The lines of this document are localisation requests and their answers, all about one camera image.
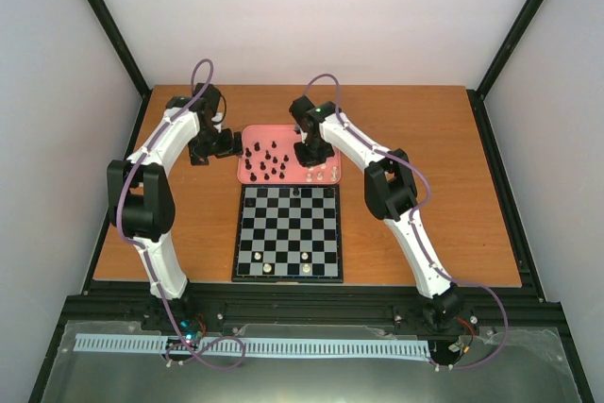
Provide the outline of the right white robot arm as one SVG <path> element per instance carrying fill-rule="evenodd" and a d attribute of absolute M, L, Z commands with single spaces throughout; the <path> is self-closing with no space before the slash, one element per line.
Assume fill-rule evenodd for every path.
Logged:
<path fill-rule="evenodd" d="M 415 279 L 425 326 L 432 332 L 449 329 L 462 309 L 462 297 L 424 228 L 407 154 L 369 138 L 332 102 L 316 107 L 303 95 L 292 102 L 289 112 L 299 129 L 294 153 L 301 165 L 318 166 L 338 151 L 363 172 L 365 205 L 402 249 Z"/>

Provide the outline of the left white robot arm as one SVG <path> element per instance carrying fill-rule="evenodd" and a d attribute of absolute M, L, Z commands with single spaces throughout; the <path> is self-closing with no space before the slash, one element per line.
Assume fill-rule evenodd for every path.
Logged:
<path fill-rule="evenodd" d="M 143 145 L 107 168 L 109 221 L 122 241 L 135 247 L 151 294 L 169 300 L 163 308 L 164 320 L 179 330 L 194 323 L 196 306 L 182 297 L 188 279 L 171 237 L 176 204 L 168 176 L 184 150 L 193 165 L 243 153 L 242 134 L 223 127 L 226 114 L 219 105 L 225 102 L 214 85 L 196 84 L 192 96 L 169 100 Z"/>

